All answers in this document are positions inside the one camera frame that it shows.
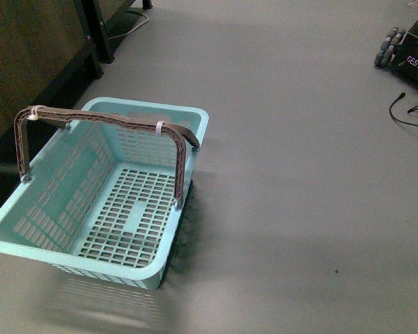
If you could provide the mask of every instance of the basket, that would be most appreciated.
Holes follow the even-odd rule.
[[[39,118],[63,129],[29,163],[26,123]],[[156,289],[207,123],[201,109],[109,97],[20,111],[22,183],[0,209],[0,253]]]

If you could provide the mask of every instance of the floor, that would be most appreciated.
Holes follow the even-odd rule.
[[[154,0],[77,107],[208,112],[166,279],[0,255],[0,333],[418,333],[418,90],[373,67],[408,2]]]

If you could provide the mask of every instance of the basket handle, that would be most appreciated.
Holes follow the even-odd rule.
[[[200,143],[197,137],[186,127],[176,124],[169,124],[162,121],[144,120],[108,113],[98,113],[82,110],[70,110],[51,108],[48,106],[29,106],[21,110],[14,121],[15,146],[17,151],[17,164],[20,177],[23,180],[31,180],[29,174],[29,151],[28,136],[26,134],[26,124],[28,120],[48,120],[57,124],[64,125],[72,120],[82,120],[90,122],[102,122],[110,125],[117,125],[125,129],[143,130],[155,132],[157,135],[170,137],[176,145],[176,169],[175,169],[175,189],[174,198],[177,200],[178,208],[183,205],[184,173],[186,162],[185,139],[194,148],[199,148]]]

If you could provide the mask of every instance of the white cable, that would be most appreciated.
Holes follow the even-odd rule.
[[[119,38],[119,37],[125,37],[125,36],[131,34],[133,31],[141,28],[144,24],[146,24],[147,22],[150,21],[150,17],[143,14],[143,13],[137,13],[137,12],[131,12],[131,13],[136,14],[136,15],[140,15],[140,16],[144,16],[146,19],[143,22],[141,22],[140,24],[137,24],[136,26],[131,28],[127,33],[122,33],[120,35],[112,36],[112,37],[109,38],[109,40],[113,40],[114,38]]]

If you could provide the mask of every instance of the white zip tie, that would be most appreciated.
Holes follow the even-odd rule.
[[[161,130],[162,130],[162,125],[165,123],[165,121],[160,120],[158,121],[158,123],[156,123],[156,135],[157,136],[161,136]]]
[[[37,114],[37,109],[39,109],[40,107],[42,107],[40,104],[38,104],[37,106],[33,106],[31,108],[31,115],[28,116],[29,120],[38,120],[39,119],[39,115]]]

